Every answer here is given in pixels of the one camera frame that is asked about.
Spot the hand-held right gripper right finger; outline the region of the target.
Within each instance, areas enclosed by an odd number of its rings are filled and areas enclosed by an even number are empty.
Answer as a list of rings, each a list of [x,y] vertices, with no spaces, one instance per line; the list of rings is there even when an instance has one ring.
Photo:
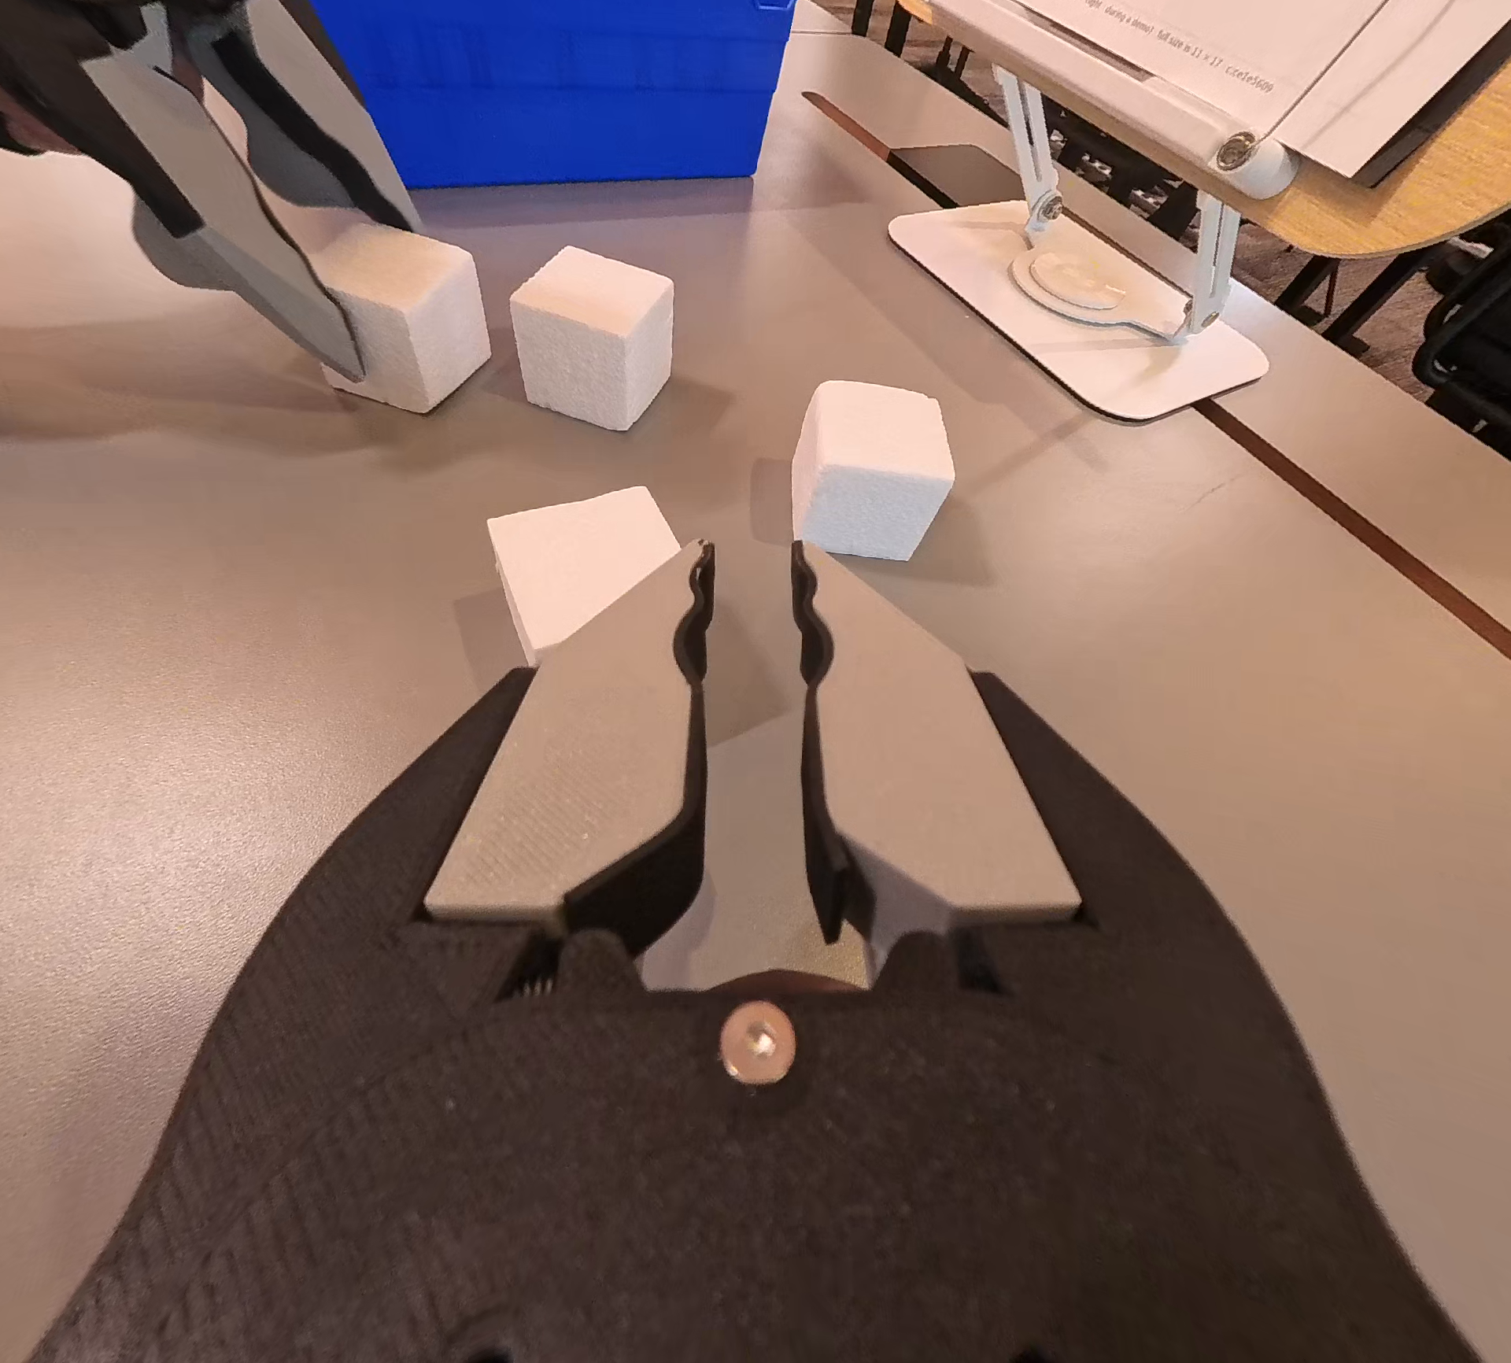
[[[806,889],[826,945],[870,969],[903,936],[1068,923],[1085,892],[963,660],[844,570],[793,547],[806,735]]]

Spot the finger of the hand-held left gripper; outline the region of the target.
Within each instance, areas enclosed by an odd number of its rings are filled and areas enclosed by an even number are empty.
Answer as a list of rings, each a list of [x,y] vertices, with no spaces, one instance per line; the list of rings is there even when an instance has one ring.
[[[193,90],[151,67],[143,49],[85,60],[85,77],[200,214],[193,228],[170,235],[175,251],[200,273],[210,273],[224,289],[247,297],[329,371],[363,380],[348,314],[309,273],[309,257],[267,214],[255,173]]]
[[[423,220],[363,94],[329,33],[304,25],[304,0],[181,0],[181,83],[193,103],[216,94],[242,117],[242,139],[216,112],[210,130],[280,235],[280,201],[337,207],[421,235]]]

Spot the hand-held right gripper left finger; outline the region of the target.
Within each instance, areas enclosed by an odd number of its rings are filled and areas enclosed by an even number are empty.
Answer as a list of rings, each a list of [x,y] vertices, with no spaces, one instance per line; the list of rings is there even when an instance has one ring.
[[[640,959],[707,881],[707,629],[714,547],[690,542],[527,676],[423,892],[434,923],[606,932]]]

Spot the white hard foam cube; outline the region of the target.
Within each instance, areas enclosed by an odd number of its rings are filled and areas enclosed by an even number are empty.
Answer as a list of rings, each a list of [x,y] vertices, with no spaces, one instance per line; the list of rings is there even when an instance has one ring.
[[[564,246],[514,297],[521,396],[626,430],[671,371],[671,278]]]
[[[826,380],[793,454],[793,537],[828,554],[914,557],[954,489],[941,406],[917,392]]]
[[[329,392],[427,414],[490,360],[482,273],[468,251],[363,220],[315,251],[309,266],[343,307],[366,367],[363,380],[323,367]]]
[[[643,485],[490,517],[483,530],[527,667],[682,548]]]

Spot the large blue plastic bin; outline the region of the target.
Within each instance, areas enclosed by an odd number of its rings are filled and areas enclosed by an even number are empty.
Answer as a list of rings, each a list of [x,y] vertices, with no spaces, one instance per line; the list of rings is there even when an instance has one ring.
[[[800,0],[309,0],[403,190],[747,177]]]

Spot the black office chair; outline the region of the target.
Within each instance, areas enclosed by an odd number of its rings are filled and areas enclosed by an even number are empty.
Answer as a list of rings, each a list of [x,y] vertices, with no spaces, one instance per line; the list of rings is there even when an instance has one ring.
[[[1511,454],[1511,246],[1479,257],[1420,322],[1427,407]]]

